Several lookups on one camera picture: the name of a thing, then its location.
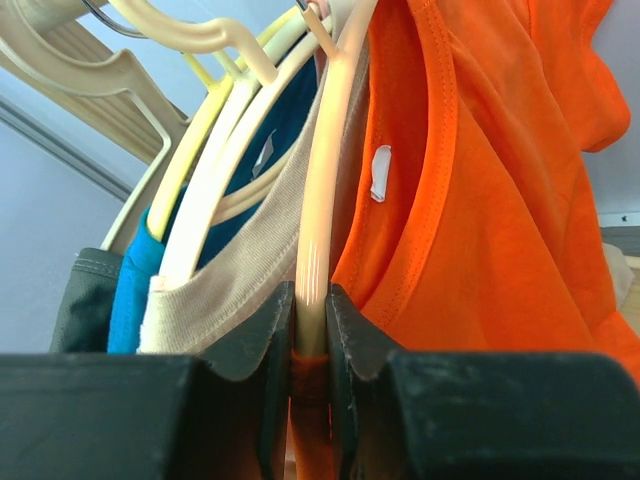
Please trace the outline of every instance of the hanger hook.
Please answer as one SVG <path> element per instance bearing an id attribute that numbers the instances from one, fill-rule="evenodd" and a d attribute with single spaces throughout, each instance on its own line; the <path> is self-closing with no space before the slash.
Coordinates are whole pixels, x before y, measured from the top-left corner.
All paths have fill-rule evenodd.
<path id="1" fill-rule="evenodd" d="M 124 35 L 125 37 L 147 38 L 138 30 L 120 25 L 118 22 L 111 19 L 111 17 L 109 17 L 106 13 L 104 13 L 102 10 L 96 7 L 93 3 L 91 3 L 91 0 L 82 0 L 82 3 L 84 3 L 84 6 L 89 9 L 89 11 L 93 14 L 94 17 L 96 17 L 98 20 L 100 20 L 104 25 L 109 27 L 114 32 L 117 32 L 120 35 Z"/>

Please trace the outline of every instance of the clothing tag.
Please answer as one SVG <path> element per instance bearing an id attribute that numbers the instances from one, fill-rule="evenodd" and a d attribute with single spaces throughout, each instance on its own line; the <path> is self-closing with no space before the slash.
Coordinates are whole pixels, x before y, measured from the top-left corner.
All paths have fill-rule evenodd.
<path id="1" fill-rule="evenodd" d="M 389 167 L 391 166 L 391 147 L 382 145 L 376 150 L 371 164 L 371 198 L 376 202 L 384 202 L 387 194 L 387 180 L 389 179 Z"/>
<path id="2" fill-rule="evenodd" d="M 258 155 L 258 159 L 256 160 L 256 163 L 253 165 L 253 170 L 251 170 L 251 181 L 254 181 L 256 178 L 260 176 L 260 173 L 262 173 L 262 169 L 269 161 L 269 158 L 271 158 L 271 155 L 273 155 L 273 134 L 274 133 L 276 133 L 275 130 L 269 134 L 267 141 L 264 142 L 262 151 L 260 152 L 260 155 Z"/>

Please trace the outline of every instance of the cream hanger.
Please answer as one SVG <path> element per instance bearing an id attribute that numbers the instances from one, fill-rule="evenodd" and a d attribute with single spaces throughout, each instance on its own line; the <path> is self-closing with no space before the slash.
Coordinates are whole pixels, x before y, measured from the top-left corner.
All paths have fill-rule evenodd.
<path id="1" fill-rule="evenodd" d="M 213 227 L 214 225 L 226 222 L 230 218 L 240 215 L 242 212 L 264 200 L 278 179 L 278 175 L 280 175 L 289 158 L 291 158 L 294 147 L 295 144 L 289 147 L 289 150 L 287 150 L 282 158 L 249 185 L 220 200 L 220 205 L 218 205 L 218 209 L 213 215 L 210 225 Z"/>
<path id="2" fill-rule="evenodd" d="M 260 45 L 266 45 L 295 15 L 298 15 L 298 12 L 296 12 L 295 8 L 292 8 L 280 16 L 280 18 L 267 27 L 263 33 L 258 35 L 258 43 Z M 147 228 L 151 236 L 157 241 L 162 241 L 164 238 L 164 233 L 180 189 L 187 178 L 202 143 L 206 139 L 211 125 L 218 118 L 220 110 L 223 108 L 233 86 L 232 78 L 225 77 L 222 81 L 216 82 L 202 65 L 197 62 L 193 55 L 187 53 L 184 54 L 184 57 L 192 70 L 207 87 L 208 94 L 200 108 L 198 108 L 198 111 L 191 120 L 189 128 L 176 148 L 171 163 L 151 203 L 147 216 Z M 237 61 L 237 68 L 240 71 L 246 69 L 246 62 L 242 57 Z"/>
<path id="3" fill-rule="evenodd" d="M 306 31 L 307 25 L 304 18 L 300 15 L 299 10 L 295 7 L 292 10 L 295 12 L 295 15 L 265 46 L 265 52 L 272 61 L 282 58 Z M 250 105 L 259 89 L 260 83 L 251 71 L 245 72 L 245 75 L 242 78 L 237 79 L 234 83 L 231 95 L 229 96 L 220 117 L 213 127 L 211 135 L 207 140 L 195 171 L 193 172 L 184 198 L 182 199 L 182 203 L 176 217 L 178 225 L 182 222 L 182 220 L 178 220 L 178 218 L 184 217 L 185 215 L 189 218 L 190 213 L 185 212 L 191 212 L 192 209 L 194 211 L 199 211 L 201 209 L 200 205 L 202 204 L 203 199 L 217 194 L 211 189 L 211 176 L 220 176 L 221 178 L 227 178 L 228 180 L 231 179 L 235 168 L 231 171 L 221 169 L 220 166 L 217 166 L 218 157 L 220 156 L 229 136 L 233 132 L 234 127 L 242 118 L 243 113 Z M 245 146 L 245 149 L 250 140 L 250 136 L 246 138 L 247 145 Z M 215 207 L 211 213 L 202 212 L 202 225 L 205 230 L 207 230 L 207 226 L 209 225 L 214 212 Z"/>
<path id="4" fill-rule="evenodd" d="M 325 300 L 340 143 L 358 58 L 377 0 L 358 0 L 338 39 L 328 51 L 329 65 L 315 127 L 305 183 L 296 268 L 295 349 L 303 356 L 326 351 Z M 306 9 L 305 17 L 315 15 Z M 319 21 L 310 19 L 314 33 Z"/>
<path id="5" fill-rule="evenodd" d="M 160 134 L 162 149 L 125 202 L 102 243 L 103 250 L 123 254 L 150 200 L 145 195 L 148 189 L 142 187 L 157 187 L 167 167 L 165 159 L 186 130 L 186 120 L 128 50 L 99 63 L 69 58 L 52 48 L 31 28 L 15 0 L 7 0 L 6 8 L 0 9 L 0 31 L 0 50 L 33 78 L 77 96 L 106 97 L 126 93 Z"/>
<path id="6" fill-rule="evenodd" d="M 251 32 L 241 23 L 215 18 L 205 23 L 175 20 L 147 0 L 109 0 L 142 34 L 165 47 L 186 53 L 211 53 L 234 47 L 263 85 L 271 83 L 276 68 Z"/>
<path id="7" fill-rule="evenodd" d="M 326 29 L 332 25 L 331 18 L 325 19 L 322 24 L 324 34 L 329 36 Z M 160 265 L 160 285 L 163 288 L 178 288 L 191 278 L 202 251 L 210 218 L 246 150 L 248 139 L 255 135 L 276 99 L 317 48 L 318 39 L 313 34 L 306 35 L 294 47 L 278 67 L 275 81 L 262 88 L 246 110 L 212 170 L 199 177 L 203 179 L 203 184 L 206 179 L 206 189 L 193 190 L 198 193 L 198 197 L 195 201 L 193 198 L 189 199 L 188 203 L 190 189 L 187 189 Z"/>

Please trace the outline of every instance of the fabric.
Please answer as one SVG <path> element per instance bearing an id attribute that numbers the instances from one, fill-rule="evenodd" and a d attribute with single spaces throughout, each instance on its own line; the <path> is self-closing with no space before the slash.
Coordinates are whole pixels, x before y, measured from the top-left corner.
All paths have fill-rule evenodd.
<path id="1" fill-rule="evenodd" d="M 607 243 L 603 243 L 602 248 L 604 249 L 604 257 L 607 260 L 607 266 L 611 274 L 611 281 L 613 282 L 613 291 L 616 295 L 616 307 L 620 309 L 627 299 L 629 290 L 631 290 L 635 275 L 633 274 L 633 270 L 627 265 L 622 250 Z"/>
<path id="2" fill-rule="evenodd" d="M 269 137 L 271 137 L 273 153 L 264 164 L 262 173 L 293 145 L 305 122 L 316 90 L 315 66 L 313 60 L 310 60 L 294 77 L 267 114 L 234 173 L 227 188 L 227 194 L 239 190 L 251 181 L 253 167 Z M 170 219 L 167 237 L 183 194 L 184 189 Z M 208 232 L 197 267 L 202 268 L 214 258 L 257 209 L 258 205 L 212 227 Z M 140 344 L 140 326 L 144 318 L 149 282 L 160 269 L 166 243 L 166 238 L 160 243 L 149 234 L 146 228 L 147 214 L 148 211 L 142 216 L 136 238 L 127 250 L 122 263 L 109 330 L 109 353 L 134 353 Z"/>
<path id="3" fill-rule="evenodd" d="M 121 264 L 121 255 L 95 248 L 80 251 L 62 296 L 50 353 L 107 351 Z"/>
<path id="4" fill-rule="evenodd" d="M 640 380 L 580 154 L 630 121 L 591 47 L 610 4 L 378 4 L 365 161 L 333 280 L 398 343 L 603 352 Z M 377 203 L 366 159 L 381 144 L 393 158 Z"/>
<path id="5" fill-rule="evenodd" d="M 334 37 L 341 31 L 352 5 L 341 0 L 337 3 L 340 5 L 335 9 L 332 4 Z M 346 241 L 344 232 L 351 224 L 348 212 L 354 208 L 349 204 L 355 198 L 362 158 L 367 65 L 365 49 L 341 147 L 335 202 L 339 212 L 335 218 L 345 225 L 334 227 L 335 250 L 341 250 L 339 244 Z M 317 95 L 287 165 L 256 214 L 237 235 L 184 286 L 172 291 L 151 289 L 140 330 L 140 352 L 198 353 L 255 312 L 280 281 L 294 279 L 306 169 L 319 105 Z"/>

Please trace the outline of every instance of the neckline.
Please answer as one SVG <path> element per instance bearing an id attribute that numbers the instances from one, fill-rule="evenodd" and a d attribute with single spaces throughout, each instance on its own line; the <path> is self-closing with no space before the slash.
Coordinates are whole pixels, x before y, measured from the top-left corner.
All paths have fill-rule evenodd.
<path id="1" fill-rule="evenodd" d="M 449 190 L 458 131 L 458 89 L 446 24 L 433 0 L 407 0 L 427 74 L 425 159 L 413 207 L 389 267 L 362 308 L 387 328 L 412 297 L 431 252 Z"/>

